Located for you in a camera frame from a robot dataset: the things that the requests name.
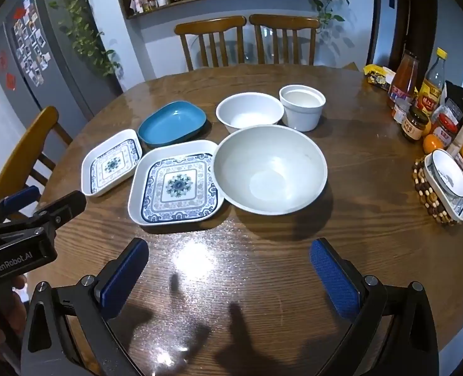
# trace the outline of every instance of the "green vine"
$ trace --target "green vine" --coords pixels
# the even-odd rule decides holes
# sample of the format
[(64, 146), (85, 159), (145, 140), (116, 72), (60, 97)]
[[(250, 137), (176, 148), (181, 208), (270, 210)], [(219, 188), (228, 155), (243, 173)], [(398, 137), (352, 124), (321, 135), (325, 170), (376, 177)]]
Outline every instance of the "green vine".
[[(82, 57), (85, 57), (103, 76), (112, 75), (115, 69), (120, 67), (118, 62), (110, 58), (114, 50), (103, 50), (101, 35), (104, 32), (97, 32), (94, 20), (91, 18), (87, 0), (63, 0), (65, 10), (70, 14), (70, 23), (64, 25), (59, 21), (58, 25), (66, 32), (66, 35), (73, 41), (73, 49)], [(57, 1), (51, 1), (49, 6), (58, 9), (61, 5)]]
[(317, 7), (317, 11), (319, 12), (319, 21), (320, 21), (320, 28), (318, 32), (322, 32), (323, 29), (327, 28), (332, 20), (336, 20), (338, 22), (344, 22), (345, 19), (341, 15), (333, 15), (332, 8), (329, 8), (331, 3), (334, 0), (324, 0), (324, 2), (320, 0), (313, 0), (315, 6)]

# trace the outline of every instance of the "wooden bead trivet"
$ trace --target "wooden bead trivet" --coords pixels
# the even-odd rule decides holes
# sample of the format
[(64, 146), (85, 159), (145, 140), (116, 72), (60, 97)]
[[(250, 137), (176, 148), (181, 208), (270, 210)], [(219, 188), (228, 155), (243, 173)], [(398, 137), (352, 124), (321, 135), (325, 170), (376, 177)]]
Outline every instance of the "wooden bead trivet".
[(419, 194), (419, 201), (425, 206), (428, 214), (433, 217), (437, 223), (454, 225), (456, 221), (448, 215), (439, 197), (426, 180), (423, 171), (424, 158), (425, 157), (416, 159), (413, 165), (414, 189)]

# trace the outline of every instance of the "sauce bottle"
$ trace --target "sauce bottle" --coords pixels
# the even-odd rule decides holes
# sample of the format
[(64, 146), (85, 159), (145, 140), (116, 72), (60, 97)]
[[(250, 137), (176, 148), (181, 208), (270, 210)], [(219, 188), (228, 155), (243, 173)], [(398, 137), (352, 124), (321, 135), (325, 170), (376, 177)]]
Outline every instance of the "sauce bottle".
[(418, 95), (418, 109), (421, 109), (428, 117), (439, 105), (440, 95), (445, 82), (445, 60), (447, 52), (437, 48), (437, 60), (434, 66), (426, 73), (421, 90)]
[(393, 109), (395, 100), (400, 97), (408, 102), (414, 96), (414, 86), (418, 77), (418, 57), (412, 52), (404, 51), (404, 56), (388, 91), (388, 105)]

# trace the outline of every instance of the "red lid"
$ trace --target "red lid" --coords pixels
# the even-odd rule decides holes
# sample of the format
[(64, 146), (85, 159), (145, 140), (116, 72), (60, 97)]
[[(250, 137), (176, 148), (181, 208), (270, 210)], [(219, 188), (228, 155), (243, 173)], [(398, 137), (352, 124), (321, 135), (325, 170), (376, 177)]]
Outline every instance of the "red lid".
[(439, 114), (439, 121), (451, 133), (458, 133), (458, 127), (456, 127), (456, 124), (454, 124), (452, 120), (449, 117), (447, 117), (444, 113)]

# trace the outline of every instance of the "wooden table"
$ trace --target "wooden table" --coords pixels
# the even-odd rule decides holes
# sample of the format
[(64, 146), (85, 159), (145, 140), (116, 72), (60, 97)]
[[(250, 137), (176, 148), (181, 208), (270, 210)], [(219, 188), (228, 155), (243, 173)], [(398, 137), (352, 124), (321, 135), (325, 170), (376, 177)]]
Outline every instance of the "wooden table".
[[(64, 286), (97, 274), (141, 237), (150, 261), (112, 327), (145, 374), (159, 374), (166, 364), (182, 374), (315, 374), (348, 326), (334, 315), (309, 262), (311, 240), (325, 236), (363, 274), (390, 285), (423, 283), (442, 348), (463, 326), (463, 224), (441, 227), (419, 203), (411, 166), (421, 146), (401, 136), (385, 92), (358, 72), (239, 65), (137, 85), (77, 136), (41, 203), (80, 189), (90, 149), (120, 130), (137, 130), (168, 102), (201, 107), (210, 123), (198, 138), (219, 143), (227, 136), (215, 115), (222, 99), (243, 91), (278, 96), (289, 84), (327, 97), (319, 126), (308, 133), (329, 167), (327, 186), (311, 206), (264, 217), (225, 202), (208, 221), (143, 230), (127, 213), (129, 179), (88, 199), (85, 212), (59, 230), (58, 258), (30, 274), (30, 290), (41, 280)], [(185, 364), (189, 341), (192, 359)]]

